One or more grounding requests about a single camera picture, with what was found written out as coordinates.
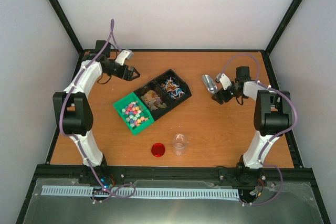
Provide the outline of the green plastic candy bin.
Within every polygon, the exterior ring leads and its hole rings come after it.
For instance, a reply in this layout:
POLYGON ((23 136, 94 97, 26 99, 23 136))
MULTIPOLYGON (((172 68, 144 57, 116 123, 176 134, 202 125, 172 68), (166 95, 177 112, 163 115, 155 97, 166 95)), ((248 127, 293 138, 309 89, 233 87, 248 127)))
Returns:
POLYGON ((154 123, 150 111, 134 92, 115 102, 113 107, 133 135, 154 123))

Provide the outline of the black bin with popsicle candies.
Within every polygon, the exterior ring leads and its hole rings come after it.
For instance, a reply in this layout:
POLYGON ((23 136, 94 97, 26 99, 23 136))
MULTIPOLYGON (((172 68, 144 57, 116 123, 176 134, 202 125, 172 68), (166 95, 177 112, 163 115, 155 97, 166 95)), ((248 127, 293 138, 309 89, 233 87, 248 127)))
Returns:
POLYGON ((173 110, 170 98, 154 80, 136 89, 134 93, 144 103, 154 121, 173 110))

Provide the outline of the black bin with lollipops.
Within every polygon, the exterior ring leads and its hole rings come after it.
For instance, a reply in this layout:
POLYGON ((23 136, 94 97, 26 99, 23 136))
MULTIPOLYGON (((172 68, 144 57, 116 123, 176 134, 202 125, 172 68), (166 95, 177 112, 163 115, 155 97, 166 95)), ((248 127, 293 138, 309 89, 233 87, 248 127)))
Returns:
POLYGON ((189 86, 172 69, 154 78, 154 81, 167 94, 176 107, 192 96, 189 86))

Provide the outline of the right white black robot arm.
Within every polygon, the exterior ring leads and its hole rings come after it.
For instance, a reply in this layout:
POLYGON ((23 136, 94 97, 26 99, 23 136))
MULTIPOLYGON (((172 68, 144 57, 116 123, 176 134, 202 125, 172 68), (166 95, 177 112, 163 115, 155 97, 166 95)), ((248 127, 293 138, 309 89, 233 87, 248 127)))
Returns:
POLYGON ((241 105, 244 99, 251 98, 255 101, 256 132, 248 150, 241 156, 235 168, 237 182, 247 185, 261 178, 261 169, 266 166, 266 156, 273 144, 292 130, 297 121, 297 113, 288 91, 278 91, 260 80, 253 80, 247 66, 236 68, 234 81, 224 73, 218 74, 215 81, 222 85, 212 95, 212 99, 219 104, 227 103, 232 98, 241 98, 238 102, 241 105))

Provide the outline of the silver metal scoop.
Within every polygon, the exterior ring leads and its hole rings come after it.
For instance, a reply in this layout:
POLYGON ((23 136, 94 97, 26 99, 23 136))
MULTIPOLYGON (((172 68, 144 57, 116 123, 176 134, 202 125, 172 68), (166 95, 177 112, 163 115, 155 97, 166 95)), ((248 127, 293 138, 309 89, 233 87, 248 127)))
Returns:
POLYGON ((218 92, 218 87, 211 76, 207 74, 202 75, 202 82, 204 83, 209 93, 216 94, 218 92))

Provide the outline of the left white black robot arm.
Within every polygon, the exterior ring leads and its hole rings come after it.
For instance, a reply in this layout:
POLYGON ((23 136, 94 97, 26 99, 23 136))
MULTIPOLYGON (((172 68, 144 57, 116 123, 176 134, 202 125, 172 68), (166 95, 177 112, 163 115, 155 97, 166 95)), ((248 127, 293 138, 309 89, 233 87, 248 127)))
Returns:
POLYGON ((70 85, 62 92, 55 92, 52 97, 60 133, 72 139, 80 152, 82 163, 94 167, 90 176, 100 184, 108 180, 109 170, 101 165, 104 155, 93 137, 93 113, 88 96, 102 74, 126 81, 140 76, 136 68, 125 64, 134 55, 131 50, 120 51, 115 59, 110 58, 110 53, 109 42, 96 41, 95 51, 83 56, 80 69, 70 85))

